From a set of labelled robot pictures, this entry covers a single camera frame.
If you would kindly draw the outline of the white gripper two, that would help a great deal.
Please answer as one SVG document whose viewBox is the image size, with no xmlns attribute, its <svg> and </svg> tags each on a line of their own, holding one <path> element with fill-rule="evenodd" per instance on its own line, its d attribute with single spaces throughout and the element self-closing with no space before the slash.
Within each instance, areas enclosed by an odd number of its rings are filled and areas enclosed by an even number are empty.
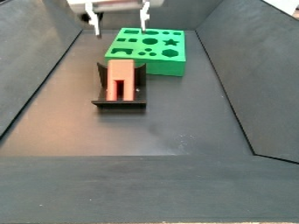
<svg viewBox="0 0 299 224">
<path fill-rule="evenodd" d="M 144 32 L 145 21 L 149 20 L 149 6 L 160 7 L 164 4 L 164 0 L 66 0 L 66 3 L 76 14 L 88 13 L 88 24 L 93 26 L 94 35 L 100 38 L 100 12 L 140 10 L 140 26 Z"/>
</svg>

